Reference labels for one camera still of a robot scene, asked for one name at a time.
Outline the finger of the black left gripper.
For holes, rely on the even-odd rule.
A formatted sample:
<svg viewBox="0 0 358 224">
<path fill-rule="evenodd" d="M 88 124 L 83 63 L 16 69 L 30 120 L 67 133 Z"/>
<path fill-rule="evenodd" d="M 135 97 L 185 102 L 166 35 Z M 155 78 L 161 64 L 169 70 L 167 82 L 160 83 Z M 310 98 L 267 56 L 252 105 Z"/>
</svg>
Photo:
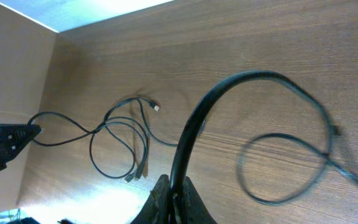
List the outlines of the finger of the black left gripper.
<svg viewBox="0 0 358 224">
<path fill-rule="evenodd" d="M 0 171 L 15 159 L 39 133 L 36 124 L 0 124 Z"/>
</svg>

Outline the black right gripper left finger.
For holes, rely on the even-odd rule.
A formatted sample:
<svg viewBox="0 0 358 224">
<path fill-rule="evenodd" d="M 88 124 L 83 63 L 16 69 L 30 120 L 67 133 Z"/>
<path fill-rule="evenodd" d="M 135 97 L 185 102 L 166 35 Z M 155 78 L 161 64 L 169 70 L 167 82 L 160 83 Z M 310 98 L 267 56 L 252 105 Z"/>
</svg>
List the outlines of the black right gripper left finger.
<svg viewBox="0 0 358 224">
<path fill-rule="evenodd" d="M 139 214 L 131 224 L 164 224 L 168 223 L 168 199 L 169 177 L 163 174 L 159 177 L 154 188 L 150 191 Z"/>
</svg>

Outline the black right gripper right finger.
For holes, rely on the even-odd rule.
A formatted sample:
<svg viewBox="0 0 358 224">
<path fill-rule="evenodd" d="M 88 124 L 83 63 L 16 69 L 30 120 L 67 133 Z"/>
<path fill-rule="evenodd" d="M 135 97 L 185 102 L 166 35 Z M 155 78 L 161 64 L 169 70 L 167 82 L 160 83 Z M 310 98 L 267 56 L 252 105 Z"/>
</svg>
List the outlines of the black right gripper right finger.
<svg viewBox="0 0 358 224">
<path fill-rule="evenodd" d="M 181 194 L 175 194 L 175 221 L 181 224 L 216 224 L 189 177 Z"/>
</svg>

